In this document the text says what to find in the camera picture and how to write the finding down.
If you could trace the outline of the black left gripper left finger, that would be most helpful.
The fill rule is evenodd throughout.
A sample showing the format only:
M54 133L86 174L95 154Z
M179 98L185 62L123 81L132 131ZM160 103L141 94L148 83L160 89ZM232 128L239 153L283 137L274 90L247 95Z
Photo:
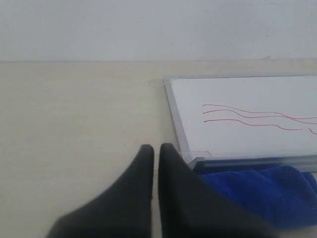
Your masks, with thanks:
M49 238L150 238L154 149L142 145L102 194L54 223Z

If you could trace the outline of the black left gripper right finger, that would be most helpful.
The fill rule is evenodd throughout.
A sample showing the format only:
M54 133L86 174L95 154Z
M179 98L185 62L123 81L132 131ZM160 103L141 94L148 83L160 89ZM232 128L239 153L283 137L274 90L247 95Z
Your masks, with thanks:
M171 143L160 147L158 201L164 238L276 238L263 218L205 184Z

